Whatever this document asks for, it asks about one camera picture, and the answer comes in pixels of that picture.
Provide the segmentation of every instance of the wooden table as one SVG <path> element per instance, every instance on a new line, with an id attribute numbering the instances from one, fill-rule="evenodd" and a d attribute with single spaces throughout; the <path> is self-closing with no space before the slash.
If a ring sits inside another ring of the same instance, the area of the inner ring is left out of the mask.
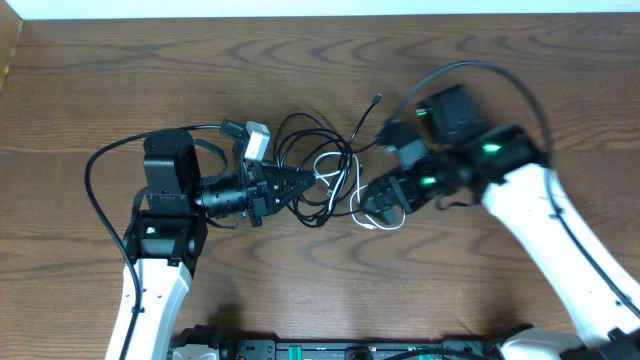
<path id="1" fill-rule="evenodd" d="M 462 59 L 497 62 L 531 86 L 551 118 L 567 192 L 640 277 L 639 24 L 637 15 L 27 22 L 0 96 L 0 357 L 105 354 L 123 263 L 84 191 L 98 148 L 223 117 L 275 132 L 294 111 L 348 135 L 380 92 L 360 146 L 418 79 Z M 423 94 L 457 82 L 493 124 L 516 122 L 539 139 L 524 103 L 492 74 L 461 70 Z M 215 132 L 198 136 L 230 150 Z M 208 159 L 200 154 L 213 173 Z M 373 150 L 362 161 L 367 180 L 395 160 Z M 141 144 L 105 155 L 93 181 L 122 232 L 145 184 Z M 260 228 L 244 220 L 212 230 L 176 331 L 216 323 L 281 338 L 423 339 L 520 322 L 572 331 L 495 219 L 429 205 L 395 232 L 346 217 L 310 230 L 287 211 Z"/>

